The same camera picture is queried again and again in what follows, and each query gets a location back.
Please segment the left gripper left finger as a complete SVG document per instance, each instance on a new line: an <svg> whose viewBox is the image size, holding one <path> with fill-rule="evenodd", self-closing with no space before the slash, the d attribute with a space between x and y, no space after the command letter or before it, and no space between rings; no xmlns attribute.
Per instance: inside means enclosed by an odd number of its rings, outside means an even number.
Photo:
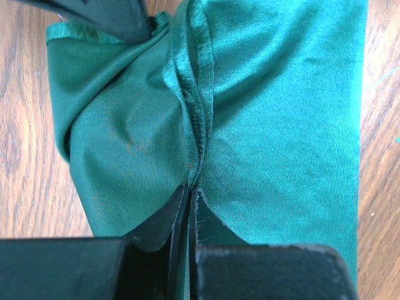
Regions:
<svg viewBox="0 0 400 300"><path fill-rule="evenodd" d="M2 299L182 299L188 187L120 237L3 239Z"/></svg>

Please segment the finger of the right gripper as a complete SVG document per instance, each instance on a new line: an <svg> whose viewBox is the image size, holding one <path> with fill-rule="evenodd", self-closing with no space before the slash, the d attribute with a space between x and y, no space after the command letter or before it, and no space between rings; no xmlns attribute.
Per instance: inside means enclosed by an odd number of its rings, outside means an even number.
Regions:
<svg viewBox="0 0 400 300"><path fill-rule="evenodd" d="M151 38L152 23L142 0L27 0L23 3L66 16L129 44Z"/></svg>

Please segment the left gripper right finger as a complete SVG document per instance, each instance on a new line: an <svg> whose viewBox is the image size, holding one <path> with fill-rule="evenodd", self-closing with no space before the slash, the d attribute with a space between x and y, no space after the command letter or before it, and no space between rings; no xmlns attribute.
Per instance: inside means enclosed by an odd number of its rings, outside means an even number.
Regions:
<svg viewBox="0 0 400 300"><path fill-rule="evenodd" d="M325 245L252 245L209 208L196 188L189 214L191 299L355 299L339 253Z"/></svg>

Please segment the dark green cloth napkin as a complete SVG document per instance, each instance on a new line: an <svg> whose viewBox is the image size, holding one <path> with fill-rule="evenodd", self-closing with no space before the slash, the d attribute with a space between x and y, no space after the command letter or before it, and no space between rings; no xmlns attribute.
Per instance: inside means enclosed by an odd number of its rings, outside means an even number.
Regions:
<svg viewBox="0 0 400 300"><path fill-rule="evenodd" d="M181 184L250 244L321 244L357 287L367 1L183 1L147 41L47 28L55 140L92 233Z"/></svg>

